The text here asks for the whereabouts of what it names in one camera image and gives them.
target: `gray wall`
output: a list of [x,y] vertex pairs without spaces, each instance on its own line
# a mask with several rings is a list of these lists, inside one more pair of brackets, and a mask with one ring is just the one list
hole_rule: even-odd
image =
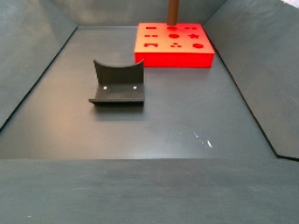
[[206,31],[276,153],[299,158],[299,10],[228,0]]
[[[164,22],[168,0],[52,0],[79,25]],[[180,22],[204,23],[227,0],[182,0]]]
[[0,128],[76,29],[47,0],[0,0]]

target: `wooden stick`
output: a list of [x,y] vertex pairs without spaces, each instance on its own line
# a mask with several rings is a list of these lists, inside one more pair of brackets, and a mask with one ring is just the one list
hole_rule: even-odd
[[180,5],[180,0],[170,0],[168,19],[167,19],[168,25],[176,25],[178,15],[179,15],[179,5]]

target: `red block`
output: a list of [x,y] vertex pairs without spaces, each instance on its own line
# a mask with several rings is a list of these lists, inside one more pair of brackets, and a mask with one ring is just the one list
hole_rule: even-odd
[[200,24],[142,23],[135,40],[135,62],[146,67],[202,67],[212,64],[214,49]]

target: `black curved holder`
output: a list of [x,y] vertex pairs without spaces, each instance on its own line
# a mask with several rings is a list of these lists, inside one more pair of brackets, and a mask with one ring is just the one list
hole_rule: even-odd
[[98,73],[98,93],[94,104],[144,103],[144,62],[132,66],[108,66],[94,60]]

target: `circular hole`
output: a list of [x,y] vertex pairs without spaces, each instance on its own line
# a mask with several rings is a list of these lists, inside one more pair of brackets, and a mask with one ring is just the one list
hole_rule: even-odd
[[178,34],[170,34],[170,36],[168,36],[171,39],[178,39],[179,37],[180,37],[180,35],[178,35]]
[[194,44],[194,45],[192,45],[192,47],[195,47],[195,48],[199,48],[199,49],[200,49],[200,48],[203,48],[203,45],[202,45],[202,44]]
[[171,31],[176,31],[176,30],[178,30],[178,27],[175,27],[175,26],[168,26],[167,29],[171,30]]

